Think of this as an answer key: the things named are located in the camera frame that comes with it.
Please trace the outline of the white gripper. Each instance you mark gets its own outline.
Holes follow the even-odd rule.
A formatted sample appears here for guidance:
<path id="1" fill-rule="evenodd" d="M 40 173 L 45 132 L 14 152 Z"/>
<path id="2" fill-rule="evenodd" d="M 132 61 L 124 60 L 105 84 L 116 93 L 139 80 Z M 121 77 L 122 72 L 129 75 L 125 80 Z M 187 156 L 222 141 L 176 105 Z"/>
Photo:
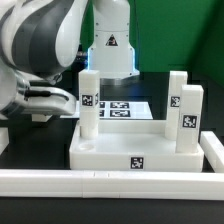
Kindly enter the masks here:
<path id="1" fill-rule="evenodd" d="M 76 98 L 59 88 L 31 86 L 19 72 L 0 66 L 0 120 L 19 114 L 73 115 Z"/>

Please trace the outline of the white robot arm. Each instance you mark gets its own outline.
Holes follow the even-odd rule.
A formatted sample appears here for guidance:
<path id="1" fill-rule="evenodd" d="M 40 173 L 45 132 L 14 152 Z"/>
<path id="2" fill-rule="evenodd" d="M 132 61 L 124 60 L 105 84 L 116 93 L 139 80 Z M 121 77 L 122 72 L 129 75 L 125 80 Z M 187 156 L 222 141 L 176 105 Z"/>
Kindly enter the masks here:
<path id="1" fill-rule="evenodd" d="M 0 119 L 22 114 L 71 115 L 76 98 L 54 86 L 33 87 L 27 74 L 55 84 L 77 57 L 81 28 L 93 5 L 90 70 L 103 80 L 137 76 L 129 42 L 128 0 L 0 0 Z"/>

